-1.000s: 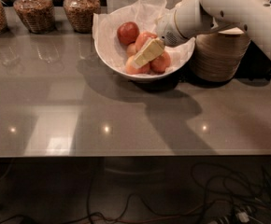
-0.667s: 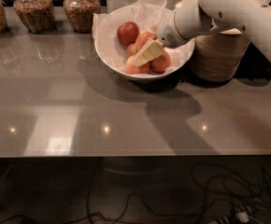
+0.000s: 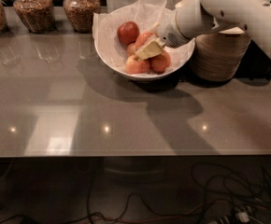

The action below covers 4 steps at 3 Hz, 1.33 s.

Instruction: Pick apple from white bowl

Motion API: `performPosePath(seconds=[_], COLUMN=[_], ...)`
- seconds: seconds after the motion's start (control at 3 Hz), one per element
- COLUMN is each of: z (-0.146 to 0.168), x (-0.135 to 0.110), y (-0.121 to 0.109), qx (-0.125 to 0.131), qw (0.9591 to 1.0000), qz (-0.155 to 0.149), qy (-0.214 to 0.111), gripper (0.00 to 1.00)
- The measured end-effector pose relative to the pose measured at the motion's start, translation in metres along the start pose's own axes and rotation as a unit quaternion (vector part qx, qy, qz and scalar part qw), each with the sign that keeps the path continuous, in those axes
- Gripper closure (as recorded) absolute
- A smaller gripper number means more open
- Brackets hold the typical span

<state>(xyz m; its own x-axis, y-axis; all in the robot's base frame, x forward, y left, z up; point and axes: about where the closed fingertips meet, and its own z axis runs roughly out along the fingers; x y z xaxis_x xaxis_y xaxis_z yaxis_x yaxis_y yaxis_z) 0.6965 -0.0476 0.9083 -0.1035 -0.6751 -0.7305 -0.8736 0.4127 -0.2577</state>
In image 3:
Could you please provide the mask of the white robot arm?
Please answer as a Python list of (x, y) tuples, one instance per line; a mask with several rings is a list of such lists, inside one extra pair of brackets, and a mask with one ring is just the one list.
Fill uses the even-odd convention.
[(242, 29), (271, 60), (271, 4), (264, 0), (187, 0), (156, 25), (156, 36), (141, 46), (142, 60), (165, 47), (179, 48), (199, 35)]

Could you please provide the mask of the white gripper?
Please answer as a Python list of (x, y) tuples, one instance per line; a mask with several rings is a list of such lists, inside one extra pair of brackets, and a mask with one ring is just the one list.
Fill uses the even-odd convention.
[(153, 38), (140, 47), (135, 55), (141, 60), (162, 54), (165, 46), (176, 49), (190, 42), (190, 39), (184, 37), (178, 30), (173, 19), (155, 23), (149, 32), (159, 36), (163, 41), (160, 38)]

